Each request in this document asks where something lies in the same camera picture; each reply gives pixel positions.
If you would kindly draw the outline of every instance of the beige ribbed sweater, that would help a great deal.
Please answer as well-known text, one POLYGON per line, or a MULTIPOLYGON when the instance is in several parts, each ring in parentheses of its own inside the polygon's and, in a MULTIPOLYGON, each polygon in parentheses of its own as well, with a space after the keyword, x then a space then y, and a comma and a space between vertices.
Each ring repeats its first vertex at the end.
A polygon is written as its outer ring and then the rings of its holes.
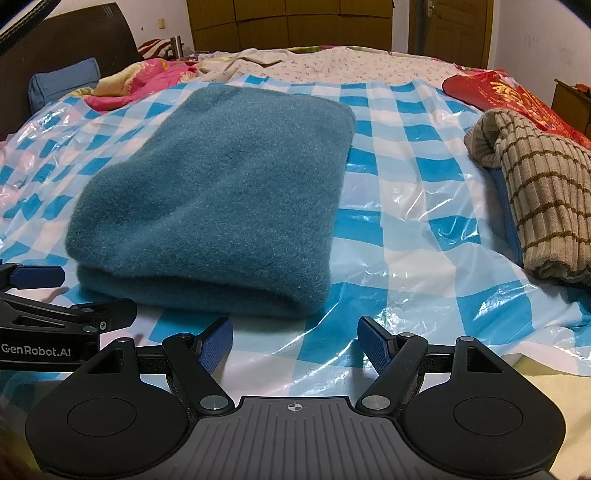
POLYGON ((500 108, 484 113, 464 143, 477 163, 503 171, 524 268, 591 285, 591 152, 500 108))

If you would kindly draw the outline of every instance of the red bag with gold lettering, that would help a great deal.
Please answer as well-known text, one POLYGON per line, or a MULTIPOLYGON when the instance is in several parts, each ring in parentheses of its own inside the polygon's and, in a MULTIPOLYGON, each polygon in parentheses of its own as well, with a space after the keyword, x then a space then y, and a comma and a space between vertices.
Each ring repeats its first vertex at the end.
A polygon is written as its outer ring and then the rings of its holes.
POLYGON ((454 75, 443 82, 443 91, 483 111, 491 108, 512 109, 532 120, 540 130, 570 138, 591 150, 591 141, 587 137, 562 120, 504 70, 454 75))

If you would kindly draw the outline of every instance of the screw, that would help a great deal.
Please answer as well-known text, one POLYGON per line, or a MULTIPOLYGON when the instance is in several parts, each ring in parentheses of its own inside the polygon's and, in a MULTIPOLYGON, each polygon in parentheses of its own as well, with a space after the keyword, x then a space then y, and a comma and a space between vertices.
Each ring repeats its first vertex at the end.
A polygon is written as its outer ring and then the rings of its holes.
POLYGON ((383 410, 390 406, 390 401, 382 395, 369 395, 361 401, 361 404, 369 410, 383 410))
POLYGON ((199 403, 206 410, 221 410, 227 407, 230 402, 226 397, 222 397, 221 395, 208 395, 202 398, 199 403))

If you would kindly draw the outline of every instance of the checkered plastic sheet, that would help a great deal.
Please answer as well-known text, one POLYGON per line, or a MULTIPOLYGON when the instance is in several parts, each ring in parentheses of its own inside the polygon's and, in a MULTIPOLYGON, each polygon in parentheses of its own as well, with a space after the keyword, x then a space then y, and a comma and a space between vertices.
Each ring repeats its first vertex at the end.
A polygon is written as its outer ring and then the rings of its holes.
MULTIPOLYGON (((375 377, 356 341, 362 315, 433 343, 472 335, 501 354, 524 353, 591 374, 587 297, 536 282, 509 260, 497 192, 463 144, 478 111, 420 80, 292 85, 245 76, 229 84, 333 99, 350 105, 357 119, 324 313, 300 321, 233 317, 233 351, 216 375, 235 400, 245 394, 357 398, 375 377)), ((92 175, 125 161, 208 85, 176 85, 104 115, 79 98, 39 112, 0 151, 4 261, 62 265, 69 290, 55 303, 100 299, 77 286, 64 250, 77 196, 92 175)), ((141 335, 142 344, 158 343, 177 332, 199 333, 214 318, 140 306, 132 327, 105 334, 103 342, 141 335)), ((34 400, 63 375, 0 372, 3 420, 22 431, 34 400)), ((162 378, 148 380, 165 388, 162 378)))

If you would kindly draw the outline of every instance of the headboard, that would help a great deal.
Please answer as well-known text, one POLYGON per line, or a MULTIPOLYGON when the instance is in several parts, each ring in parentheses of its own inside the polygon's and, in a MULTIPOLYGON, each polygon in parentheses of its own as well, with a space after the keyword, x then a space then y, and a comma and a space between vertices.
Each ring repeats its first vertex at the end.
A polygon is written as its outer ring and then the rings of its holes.
POLYGON ((117 4, 97 5, 47 18, 0 57, 0 140, 31 116, 27 90, 36 73, 94 57, 102 77, 140 61, 117 4))

